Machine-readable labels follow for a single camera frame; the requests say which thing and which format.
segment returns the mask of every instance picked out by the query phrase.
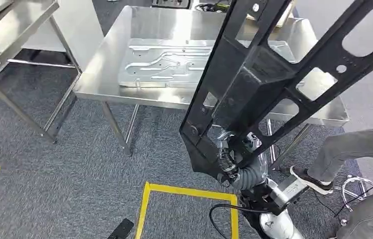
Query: stainless steel table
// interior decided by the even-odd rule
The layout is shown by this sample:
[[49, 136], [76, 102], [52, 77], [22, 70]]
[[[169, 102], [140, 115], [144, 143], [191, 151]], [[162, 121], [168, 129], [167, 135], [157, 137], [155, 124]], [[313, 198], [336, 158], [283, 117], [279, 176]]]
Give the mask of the stainless steel table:
[[[15, 0], [12, 5], [0, 13], [0, 70], [6, 66], [8, 60], [13, 58], [20, 52], [22, 45], [27, 39], [35, 33], [42, 23], [50, 20], [56, 34], [64, 45], [68, 56], [74, 64], [71, 68], [78, 70], [80, 68], [74, 59], [71, 50], [69, 49], [62, 33], [53, 19], [52, 13], [58, 9], [59, 5], [55, 0]], [[15, 102], [13, 102], [1, 89], [0, 99], [10, 106], [22, 119], [36, 130], [41, 136], [46, 137], [49, 141], [55, 142], [55, 139], [47, 130], [58, 115], [64, 102], [68, 98], [75, 85], [76, 80], [65, 92], [64, 96], [53, 111], [49, 120], [44, 127], [36, 123], [29, 115], [27, 115]]]
[[[127, 39], [215, 40], [224, 16], [222, 13], [148, 7], [127, 6], [122, 10], [73, 91], [79, 98], [102, 102], [104, 113], [127, 154], [131, 153], [128, 141], [138, 105], [187, 109], [194, 94], [194, 89], [188, 88], [121, 87], [118, 83], [120, 79], [116, 76], [127, 47]], [[246, 25], [238, 38], [252, 40], [252, 32], [256, 32], [253, 26]], [[271, 39], [286, 41], [297, 60], [302, 59], [317, 41], [309, 21], [302, 18], [289, 18], [282, 28], [273, 32]], [[331, 76], [316, 71], [305, 78], [305, 84], [300, 90], [309, 96], [316, 96], [333, 83]], [[126, 138], [121, 134], [107, 102], [136, 105]], [[205, 103], [212, 107], [215, 100], [210, 99]], [[287, 102], [277, 105], [268, 114], [269, 133], [272, 131], [270, 120], [287, 121], [296, 113], [297, 109]], [[310, 132], [312, 125], [342, 126], [347, 121], [349, 118], [343, 103], [340, 98], [336, 98], [306, 121], [307, 125], [279, 158], [283, 159]], [[274, 162], [274, 148], [271, 154]]]

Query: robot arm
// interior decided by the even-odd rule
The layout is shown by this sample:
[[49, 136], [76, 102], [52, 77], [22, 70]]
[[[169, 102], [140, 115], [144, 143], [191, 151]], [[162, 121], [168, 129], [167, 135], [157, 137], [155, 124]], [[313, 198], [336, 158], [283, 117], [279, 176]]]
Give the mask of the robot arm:
[[[263, 152], [373, 70], [373, 52], [357, 57], [342, 46], [345, 36], [373, 9], [373, 0], [354, 1], [298, 63], [285, 60], [268, 44], [289, 3], [232, 1], [180, 128], [193, 170], [229, 182], [241, 190], [243, 207], [268, 209], [273, 213], [268, 217], [281, 217], [305, 187], [293, 176], [279, 185], [267, 178]], [[236, 35], [248, 14], [258, 31], [245, 47]], [[338, 65], [346, 70], [337, 71]], [[296, 86], [316, 67], [337, 83], [312, 100]], [[207, 96], [217, 99], [215, 107], [204, 104]], [[293, 101], [298, 114], [273, 135], [264, 135], [260, 121], [283, 99]], [[217, 142], [207, 136], [213, 124], [224, 130]], [[262, 217], [258, 220], [263, 225]]]

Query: cable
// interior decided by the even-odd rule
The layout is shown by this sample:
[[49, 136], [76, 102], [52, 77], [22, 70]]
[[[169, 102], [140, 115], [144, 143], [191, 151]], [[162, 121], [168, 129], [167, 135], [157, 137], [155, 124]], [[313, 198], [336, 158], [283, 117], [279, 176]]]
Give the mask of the cable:
[[200, 11], [210, 11], [210, 12], [224, 12], [226, 13], [230, 7], [229, 4], [221, 3], [222, 0], [217, 1], [215, 4], [212, 3], [202, 3], [195, 6], [195, 10]]
[[317, 201], [318, 201], [321, 205], [323, 205], [325, 208], [327, 208], [327, 209], [328, 209], [330, 212], [332, 212], [334, 215], [336, 214], [336, 212], [335, 212], [333, 209], [329, 208], [327, 205], [325, 205], [324, 203], [321, 202], [320, 198], [319, 198], [318, 195], [315, 193], [315, 190], [314, 190], [314, 189], [312, 190], [312, 192], [314, 193], [315, 198], [317, 199]]
[[347, 204], [349, 204], [349, 203], [355, 201], [356, 199], [358, 199], [358, 197], [360, 197], [360, 196], [362, 196], [363, 194], [369, 192], [371, 189], [373, 189], [373, 186], [370, 187], [369, 189], [365, 190], [365, 192], [359, 194], [356, 198], [354, 198], [354, 199], [348, 201], [347, 203], [343, 204], [342, 208], [341, 208], [341, 209], [340, 209], [340, 210], [339, 210], [339, 211], [334, 215], [334, 217], [337, 217], [337, 216], [339, 215], [339, 213], [340, 213], [340, 212], [345, 208], [345, 206], [346, 206]]
[[254, 210], [254, 209], [249, 209], [249, 208], [243, 208], [243, 207], [233, 206], [233, 205], [225, 204], [225, 203], [220, 203], [220, 204], [214, 205], [213, 207], [211, 207], [210, 212], [208, 213], [208, 216], [210, 217], [210, 222], [211, 222], [211, 224], [213, 224], [213, 227], [217, 230], [217, 232], [224, 239], [228, 239], [228, 237], [226, 237], [223, 234], [223, 232], [219, 229], [219, 227], [216, 226], [216, 223], [213, 220], [213, 210], [216, 209], [216, 208], [233, 208], [233, 209], [236, 209], [236, 210], [250, 212], [250, 213], [269, 213], [270, 212], [269, 210]]
[[365, 190], [363, 193], [359, 194], [356, 198], [354, 198], [354, 199], [348, 201], [347, 203], [344, 203], [343, 206], [340, 208], [340, 210], [339, 210], [338, 212], [336, 212], [336, 213], [333, 211], [333, 209], [327, 207], [324, 203], [321, 202], [321, 200], [318, 198], [318, 196], [317, 196], [317, 194], [315, 193], [315, 191], [313, 191], [313, 192], [314, 192], [314, 195], [315, 195], [315, 197], [317, 198], [318, 202], [319, 202], [321, 205], [323, 205], [325, 208], [327, 208], [330, 212], [332, 212], [332, 213], [334, 214], [333, 217], [335, 218], [335, 217], [338, 217], [338, 215], [339, 215], [339, 214], [341, 213], [341, 211], [346, 207], [346, 205], [348, 205], [349, 203], [355, 201], [356, 199], [358, 199], [358, 197], [360, 197], [360, 196], [362, 196], [363, 194], [369, 192], [371, 189], [373, 189], [373, 186], [370, 187], [369, 189]]

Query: black shoe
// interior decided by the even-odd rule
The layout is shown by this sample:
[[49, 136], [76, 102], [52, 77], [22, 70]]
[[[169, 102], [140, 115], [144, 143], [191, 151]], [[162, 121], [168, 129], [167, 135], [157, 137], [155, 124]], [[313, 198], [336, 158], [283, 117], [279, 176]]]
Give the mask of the black shoe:
[[331, 193], [333, 183], [330, 183], [329, 185], [323, 185], [322, 183], [320, 183], [320, 181], [311, 178], [308, 175], [307, 171], [308, 169], [306, 168], [300, 168], [296, 166], [290, 167], [290, 173], [295, 176], [301, 183], [307, 185], [308, 187], [323, 195]]

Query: yellow tape marking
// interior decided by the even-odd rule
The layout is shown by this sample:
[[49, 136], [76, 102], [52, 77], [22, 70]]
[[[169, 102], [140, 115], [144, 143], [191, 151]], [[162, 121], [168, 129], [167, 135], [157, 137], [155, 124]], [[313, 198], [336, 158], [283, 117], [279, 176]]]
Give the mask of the yellow tape marking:
[[[203, 197], [203, 198], [210, 198], [210, 199], [217, 199], [217, 200], [226, 200], [226, 201], [230, 201], [231, 205], [234, 205], [234, 206], [238, 205], [236, 195], [234, 194], [217, 193], [217, 192], [210, 192], [210, 191], [191, 189], [191, 188], [179, 188], [179, 187], [152, 184], [152, 183], [146, 182], [144, 186], [143, 201], [141, 203], [140, 217], [138, 219], [138, 227], [137, 227], [135, 239], [141, 239], [141, 234], [143, 232], [143, 227], [144, 227], [144, 221], [146, 218], [148, 201], [150, 199], [150, 193], [152, 191], [172, 193], [172, 194], [181, 194], [181, 195], [188, 195], [188, 196], [194, 196], [194, 197]], [[231, 220], [231, 227], [232, 227], [231, 229], [232, 239], [239, 239], [238, 211], [236, 209], [233, 209], [233, 208], [230, 209], [230, 220]]]

